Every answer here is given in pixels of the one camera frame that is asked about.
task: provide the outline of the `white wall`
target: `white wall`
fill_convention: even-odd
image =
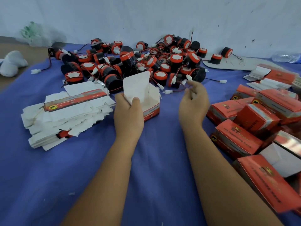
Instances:
[[[241,56],[301,52],[301,0],[0,0],[0,35],[13,36],[26,22],[46,23],[67,42],[95,37],[149,44],[164,34],[189,38],[217,52]]]

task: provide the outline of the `white plush toy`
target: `white plush toy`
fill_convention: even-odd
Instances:
[[[19,51],[8,53],[0,66],[0,74],[5,77],[13,77],[18,73],[18,68],[26,67],[27,61]]]

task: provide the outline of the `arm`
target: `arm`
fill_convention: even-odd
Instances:
[[[185,90],[179,120],[207,224],[282,225],[276,215],[220,154],[202,128],[209,108],[206,89],[189,81],[196,97]]]
[[[144,120],[138,98],[130,107],[123,94],[115,96],[116,139],[96,175],[66,215],[62,226],[120,225],[129,184],[131,157]]]

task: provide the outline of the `plastic bottle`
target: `plastic bottle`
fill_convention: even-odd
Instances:
[[[272,55],[272,60],[274,62],[301,64],[301,54],[279,52]]]

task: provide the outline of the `blue tablecloth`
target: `blue tablecloth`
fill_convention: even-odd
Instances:
[[[80,47],[67,45],[65,49]],[[0,95],[0,225],[58,225],[115,139],[111,114],[47,152],[29,146],[31,135],[20,114],[26,106],[63,90],[61,65],[54,60],[52,68],[32,75],[31,69],[47,67],[48,60],[34,65]],[[284,65],[301,73],[301,65]],[[242,78],[247,71],[208,69],[207,77],[228,80],[221,84],[205,79],[210,103],[230,99],[238,85],[247,82]],[[160,114],[145,122],[132,158],[122,225],[206,225],[178,121],[182,96],[183,92],[163,95]],[[207,134],[215,127],[207,118],[203,126]],[[292,212],[278,216],[285,225],[301,225],[301,218]]]

